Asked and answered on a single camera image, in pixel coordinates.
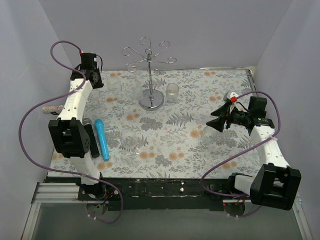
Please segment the ribbed stemmed wine glass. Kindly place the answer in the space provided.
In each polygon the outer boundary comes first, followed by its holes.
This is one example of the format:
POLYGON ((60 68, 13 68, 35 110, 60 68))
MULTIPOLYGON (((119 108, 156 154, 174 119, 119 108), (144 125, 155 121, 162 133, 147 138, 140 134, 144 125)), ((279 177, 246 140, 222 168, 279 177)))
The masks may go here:
POLYGON ((138 63, 129 63, 126 69, 133 74, 132 98, 135 101, 141 101, 143 99, 143 89, 139 79, 142 74, 142 67, 138 63))

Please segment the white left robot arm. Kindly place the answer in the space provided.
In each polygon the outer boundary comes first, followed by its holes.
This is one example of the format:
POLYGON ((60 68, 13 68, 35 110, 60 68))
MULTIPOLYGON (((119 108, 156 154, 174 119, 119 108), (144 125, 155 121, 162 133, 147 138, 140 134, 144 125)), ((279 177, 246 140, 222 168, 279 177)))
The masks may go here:
POLYGON ((104 84, 97 63, 97 54, 81 53, 81 63, 70 77, 70 92, 56 120, 50 120, 49 132, 57 153, 63 155, 81 174, 82 190, 95 200, 106 196, 106 187, 91 156, 91 145, 96 142, 92 124, 83 124, 84 110, 93 89, 104 84))

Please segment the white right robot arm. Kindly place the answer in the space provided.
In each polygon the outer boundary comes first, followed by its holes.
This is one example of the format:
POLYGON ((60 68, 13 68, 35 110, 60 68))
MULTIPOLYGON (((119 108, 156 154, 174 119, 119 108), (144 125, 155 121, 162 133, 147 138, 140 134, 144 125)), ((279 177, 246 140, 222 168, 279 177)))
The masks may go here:
POLYGON ((228 177, 227 195, 237 199, 245 194, 255 205, 290 210, 301 182, 301 173, 292 168, 283 157, 275 139, 275 125, 266 118, 267 99, 251 96, 247 110, 236 107, 237 94, 226 95, 224 105, 211 113, 216 119, 207 126, 219 132, 232 124, 243 126, 257 145, 261 168, 256 176, 232 173, 228 177))

